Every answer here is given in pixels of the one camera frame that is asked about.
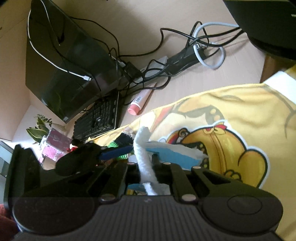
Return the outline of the pink lip balm tube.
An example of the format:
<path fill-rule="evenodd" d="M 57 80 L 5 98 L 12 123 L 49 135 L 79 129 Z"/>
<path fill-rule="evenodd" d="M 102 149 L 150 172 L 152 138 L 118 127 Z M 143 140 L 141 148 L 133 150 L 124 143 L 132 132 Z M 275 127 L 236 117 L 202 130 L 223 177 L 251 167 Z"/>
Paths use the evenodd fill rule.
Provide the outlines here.
<path fill-rule="evenodd" d="M 138 115 L 141 109 L 144 107 L 148 97 L 152 92 L 152 88 L 155 87 L 155 83 L 149 85 L 146 89 L 141 90 L 140 93 L 134 98 L 128 107 L 127 112 L 131 115 Z"/>

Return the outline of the yellow cartoon printed mat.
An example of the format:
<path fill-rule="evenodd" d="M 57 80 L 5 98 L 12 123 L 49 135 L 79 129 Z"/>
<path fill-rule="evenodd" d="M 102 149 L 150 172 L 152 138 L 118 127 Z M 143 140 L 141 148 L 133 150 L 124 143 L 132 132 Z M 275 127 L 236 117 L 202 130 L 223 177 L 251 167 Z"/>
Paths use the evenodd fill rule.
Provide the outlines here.
<path fill-rule="evenodd" d="M 279 198 L 277 234 L 295 240 L 295 68 L 259 84 L 209 90 L 156 108 L 94 141 L 107 146 L 146 126 L 151 140 L 191 144 L 207 155 L 201 167 Z"/>

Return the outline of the white wipe cloth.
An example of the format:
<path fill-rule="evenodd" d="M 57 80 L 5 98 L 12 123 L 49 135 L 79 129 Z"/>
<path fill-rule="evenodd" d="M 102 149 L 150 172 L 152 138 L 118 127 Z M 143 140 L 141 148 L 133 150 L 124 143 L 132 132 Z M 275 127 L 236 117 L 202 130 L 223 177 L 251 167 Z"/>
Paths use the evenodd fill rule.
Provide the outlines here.
<path fill-rule="evenodd" d="M 140 183 L 149 196 L 170 195 L 169 185 L 158 182 L 156 173 L 152 167 L 152 155 L 145 148 L 150 136 L 149 129 L 142 126 L 137 131 L 133 141 L 133 151 L 140 172 Z"/>

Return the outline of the black power adapter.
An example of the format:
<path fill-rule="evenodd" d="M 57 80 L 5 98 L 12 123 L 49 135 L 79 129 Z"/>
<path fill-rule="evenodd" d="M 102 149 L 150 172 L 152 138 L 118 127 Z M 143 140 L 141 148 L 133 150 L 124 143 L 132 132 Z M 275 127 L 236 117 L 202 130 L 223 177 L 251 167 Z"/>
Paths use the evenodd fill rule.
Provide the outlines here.
<path fill-rule="evenodd" d="M 167 60 L 166 72 L 171 75 L 176 75 L 199 62 L 193 46 L 190 46 L 182 49 L 178 54 L 175 54 Z"/>

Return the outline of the blue white wipes packet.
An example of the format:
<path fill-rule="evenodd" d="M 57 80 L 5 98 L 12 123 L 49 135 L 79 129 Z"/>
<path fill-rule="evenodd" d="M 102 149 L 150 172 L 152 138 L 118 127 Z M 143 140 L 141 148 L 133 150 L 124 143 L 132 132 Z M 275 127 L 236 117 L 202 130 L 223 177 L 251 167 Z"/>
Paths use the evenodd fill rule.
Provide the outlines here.
<path fill-rule="evenodd" d="M 199 149 L 163 142 L 148 142 L 145 148 L 149 154 L 157 154 L 161 163 L 171 162 L 179 165 L 184 170 L 190 170 L 193 166 L 201 165 L 201 162 L 208 157 Z M 141 183 L 131 184 L 128 189 L 147 195 Z"/>

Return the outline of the black computer monitor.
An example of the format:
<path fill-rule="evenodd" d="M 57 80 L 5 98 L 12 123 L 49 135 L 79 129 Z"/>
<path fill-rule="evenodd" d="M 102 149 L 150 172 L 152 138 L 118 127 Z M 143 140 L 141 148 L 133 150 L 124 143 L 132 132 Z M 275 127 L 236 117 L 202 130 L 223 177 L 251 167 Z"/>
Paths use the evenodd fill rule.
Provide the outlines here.
<path fill-rule="evenodd" d="M 26 86 L 67 123 L 121 88 L 119 63 L 52 1 L 32 1 L 27 20 Z"/>

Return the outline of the black humidifier appliance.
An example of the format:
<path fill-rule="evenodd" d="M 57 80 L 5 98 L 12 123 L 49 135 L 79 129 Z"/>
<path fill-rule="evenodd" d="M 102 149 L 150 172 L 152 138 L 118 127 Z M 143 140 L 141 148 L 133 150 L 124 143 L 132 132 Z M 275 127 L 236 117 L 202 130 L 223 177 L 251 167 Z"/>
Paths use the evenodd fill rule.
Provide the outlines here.
<path fill-rule="evenodd" d="M 295 1 L 224 1 L 258 49 L 295 60 Z"/>

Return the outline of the brown green crochet item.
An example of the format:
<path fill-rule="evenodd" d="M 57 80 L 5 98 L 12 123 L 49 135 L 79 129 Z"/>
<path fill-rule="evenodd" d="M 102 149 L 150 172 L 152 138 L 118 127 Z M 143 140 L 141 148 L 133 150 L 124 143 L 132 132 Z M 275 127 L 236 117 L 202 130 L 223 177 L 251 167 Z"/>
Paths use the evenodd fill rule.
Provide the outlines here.
<path fill-rule="evenodd" d="M 114 141 L 112 141 L 108 145 L 108 147 L 115 148 L 115 147 L 124 147 L 127 145 L 131 145 L 131 146 L 133 145 L 133 135 L 128 132 L 122 132 Z M 116 157 L 115 159 L 126 160 L 133 154 L 134 154 L 134 151 L 132 149 L 129 153 Z"/>

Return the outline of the black keyboard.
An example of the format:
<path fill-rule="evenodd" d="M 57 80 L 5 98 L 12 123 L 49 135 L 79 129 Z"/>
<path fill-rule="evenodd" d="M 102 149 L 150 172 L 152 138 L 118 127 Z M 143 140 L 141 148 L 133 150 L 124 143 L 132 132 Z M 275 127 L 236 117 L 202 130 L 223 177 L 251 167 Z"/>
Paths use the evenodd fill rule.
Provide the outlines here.
<path fill-rule="evenodd" d="M 72 138 L 86 141 L 115 130 L 119 106 L 120 93 L 118 90 L 113 90 L 95 101 L 93 106 L 75 121 Z"/>

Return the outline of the green potted plant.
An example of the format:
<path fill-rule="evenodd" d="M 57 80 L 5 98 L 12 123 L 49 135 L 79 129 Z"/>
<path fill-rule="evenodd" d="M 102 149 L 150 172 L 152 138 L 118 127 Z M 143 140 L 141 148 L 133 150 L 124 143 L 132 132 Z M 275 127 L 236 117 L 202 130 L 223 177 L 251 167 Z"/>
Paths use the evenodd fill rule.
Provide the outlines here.
<path fill-rule="evenodd" d="M 37 114 L 36 118 L 36 126 L 34 128 L 29 127 L 26 129 L 28 135 L 36 142 L 40 143 L 43 139 L 43 137 L 47 137 L 50 130 L 46 126 L 46 124 L 49 125 L 49 127 L 52 126 L 52 119 L 46 118 L 42 114 Z"/>

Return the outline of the grey power strip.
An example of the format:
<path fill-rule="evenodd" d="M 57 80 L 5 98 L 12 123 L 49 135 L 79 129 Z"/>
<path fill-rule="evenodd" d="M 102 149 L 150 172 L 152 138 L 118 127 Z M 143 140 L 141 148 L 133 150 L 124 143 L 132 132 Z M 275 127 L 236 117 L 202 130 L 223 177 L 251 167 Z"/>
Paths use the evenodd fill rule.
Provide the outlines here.
<path fill-rule="evenodd" d="M 148 66 L 141 69 L 141 72 L 145 73 L 145 78 L 155 75 L 159 72 L 159 69 L 163 69 L 168 61 L 168 56 L 163 56 L 157 60 L 152 60 Z"/>

